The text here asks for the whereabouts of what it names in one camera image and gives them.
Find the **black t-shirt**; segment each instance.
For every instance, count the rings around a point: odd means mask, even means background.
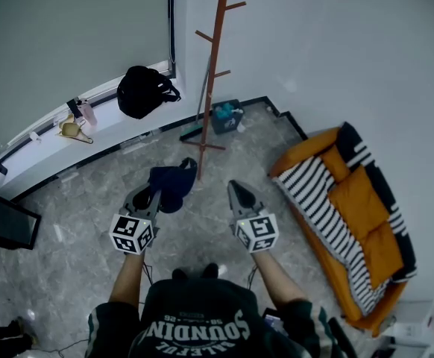
[[[259,316],[250,290],[219,279],[163,280],[149,289],[141,320],[130,304],[93,310],[87,357],[345,357],[322,308],[296,301],[283,313],[289,338]]]

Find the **broom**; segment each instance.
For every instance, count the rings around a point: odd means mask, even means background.
[[[201,113],[202,98],[204,97],[205,86],[207,84],[207,79],[209,77],[209,69],[210,69],[210,57],[209,57],[209,62],[207,62],[207,71],[205,72],[204,83],[202,84],[201,99],[199,101],[199,108],[197,109],[197,115],[195,116],[195,124],[192,127],[185,130],[180,135],[179,140],[181,142],[202,133],[203,126],[198,124],[198,120],[199,120],[199,114]]]

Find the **black and white striped fabric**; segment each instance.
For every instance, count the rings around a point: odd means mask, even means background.
[[[395,283],[402,283],[409,280],[417,273],[416,258],[414,250],[412,249],[411,239],[409,238],[408,230],[404,224],[396,199],[383,173],[377,166],[373,154],[369,151],[368,146],[359,136],[355,128],[347,122],[342,125],[338,132],[336,147],[352,172],[356,170],[359,165],[365,167],[366,174],[371,181],[374,191],[376,191],[390,214],[388,222],[393,230],[403,258],[404,267],[393,274],[391,280]]]
[[[362,247],[328,198],[328,191],[335,181],[323,160],[310,157],[274,181],[298,208],[327,250],[347,269],[353,299],[363,315],[369,314],[383,298],[389,280],[373,290]]]

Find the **black shoe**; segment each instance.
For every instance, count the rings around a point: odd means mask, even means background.
[[[187,274],[180,268],[174,269],[174,271],[172,271],[173,280],[186,280],[187,278]]]
[[[201,278],[218,278],[218,265],[210,263],[201,274]]]

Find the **black baseboard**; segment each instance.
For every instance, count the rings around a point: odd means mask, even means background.
[[[293,115],[289,112],[289,111],[285,111],[283,113],[281,113],[274,105],[274,103],[265,95],[263,97],[258,97],[258,98],[253,98],[253,99],[248,99],[247,101],[241,101],[240,104],[245,107],[245,106],[250,106],[252,104],[258,104],[258,103],[265,103],[267,106],[269,106],[271,108],[272,113],[277,117],[277,118],[281,118],[281,117],[286,117],[289,122],[292,124],[293,128],[297,131],[298,135],[300,136],[300,138],[302,140],[306,140],[308,139],[308,136],[305,134],[305,132],[302,130],[301,126],[297,123],[297,121],[295,120],[295,118],[293,117]],[[199,114],[199,119],[202,119],[204,117],[204,114]],[[162,132],[164,131],[169,131],[173,128],[178,128],[179,126],[182,125],[186,125],[188,123],[192,123],[195,121],[195,116],[190,116],[187,117],[185,119],[181,119],[180,121],[176,121],[176,122],[172,122],[168,125],[162,126],[160,128],[160,130]],[[140,134],[138,136],[134,136],[133,138],[127,139],[124,142],[129,142],[132,139],[136,139],[139,136],[145,135],[147,133],[143,133]],[[118,145],[114,145],[111,146],[109,148],[107,148],[106,150],[100,151],[97,154],[92,155],[91,157],[88,157],[86,159],[83,159],[82,161],[76,163],[73,166],[67,167],[66,169],[58,172],[55,175],[52,175],[49,178],[46,178],[45,180],[39,182],[38,184],[35,184],[33,187],[27,189],[26,191],[22,192],[20,195],[17,195],[15,198],[13,198],[11,201],[13,203],[17,203],[18,201],[21,201],[23,198],[25,198],[26,196],[30,195],[32,192],[37,191],[38,189],[42,188],[43,186],[45,186],[46,184],[52,182],[53,180],[57,180],[58,179],[58,175],[63,172],[66,171],[67,169],[76,167],[77,169],[79,169],[80,167],[85,166],[88,163],[94,162],[95,160],[102,158],[108,154],[111,154],[114,151],[118,151],[121,147],[120,145],[122,143],[119,143]]]

